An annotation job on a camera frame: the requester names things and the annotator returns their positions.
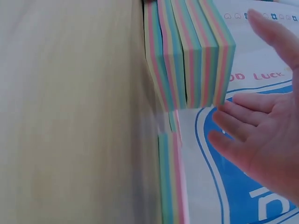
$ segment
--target striped paper stack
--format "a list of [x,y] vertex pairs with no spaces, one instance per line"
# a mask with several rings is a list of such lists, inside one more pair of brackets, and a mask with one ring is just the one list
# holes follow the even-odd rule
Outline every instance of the striped paper stack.
[[164,133],[158,137],[162,214],[164,224],[189,224],[180,137]]
[[165,111],[224,102],[235,42],[211,0],[144,5],[146,58]]

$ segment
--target blue printed logo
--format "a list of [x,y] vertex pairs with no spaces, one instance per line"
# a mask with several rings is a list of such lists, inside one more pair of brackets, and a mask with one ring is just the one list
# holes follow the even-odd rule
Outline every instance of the blue printed logo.
[[[285,93],[292,91],[291,86],[283,87],[277,90],[266,91],[263,93]],[[277,218],[278,216],[289,212],[296,208],[294,204],[287,199],[269,191],[267,188],[261,186],[256,181],[249,178],[245,173],[238,169],[231,162],[222,157],[209,143],[207,134],[211,130],[222,131],[213,121],[212,114],[215,112],[215,108],[212,109],[206,117],[203,131],[205,140],[209,149],[209,152],[216,164],[216,167],[220,173],[226,197],[229,204],[230,223],[242,224],[242,223],[264,223],[265,220]],[[196,124],[196,135],[199,143],[199,147],[203,154],[203,148],[199,141],[198,131]],[[219,187],[216,186],[218,191],[219,200],[221,203],[221,212],[223,218],[223,195],[219,191]]]
[[277,18],[277,16],[276,16],[275,13],[271,13],[271,17],[272,17],[273,20],[278,20],[278,18]]

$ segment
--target finger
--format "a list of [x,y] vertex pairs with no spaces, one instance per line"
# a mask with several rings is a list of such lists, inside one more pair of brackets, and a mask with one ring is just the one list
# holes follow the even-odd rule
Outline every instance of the finger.
[[253,9],[248,11],[248,20],[254,32],[272,46],[293,71],[299,68],[299,39],[290,30]]
[[219,110],[213,114],[213,121],[225,132],[239,141],[246,141],[255,130],[254,126],[243,123]]
[[270,113],[281,96],[282,94],[238,93],[233,96],[233,102],[252,111]]
[[219,110],[233,116],[243,123],[258,126],[267,114],[259,111],[252,111],[241,105],[226,101],[224,105],[218,107]]
[[243,144],[228,138],[222,133],[211,131],[208,139],[214,149],[216,149],[227,160],[231,161],[236,166],[243,168],[246,166],[241,157],[243,152]]

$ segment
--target fingernail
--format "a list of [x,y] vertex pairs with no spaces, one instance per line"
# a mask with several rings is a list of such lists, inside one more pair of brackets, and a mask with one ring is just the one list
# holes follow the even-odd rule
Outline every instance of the fingernail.
[[261,13],[259,13],[258,11],[254,10],[254,9],[248,10],[248,15],[249,15],[249,17],[252,17],[256,20],[264,19],[263,15]]

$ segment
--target hand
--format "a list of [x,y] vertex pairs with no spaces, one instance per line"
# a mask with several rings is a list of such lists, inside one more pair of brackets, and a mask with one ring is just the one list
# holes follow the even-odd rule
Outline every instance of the hand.
[[299,205],[299,39],[281,24],[249,10],[254,32],[293,71],[293,92],[236,94],[213,120],[234,140],[212,131],[213,147],[248,176]]

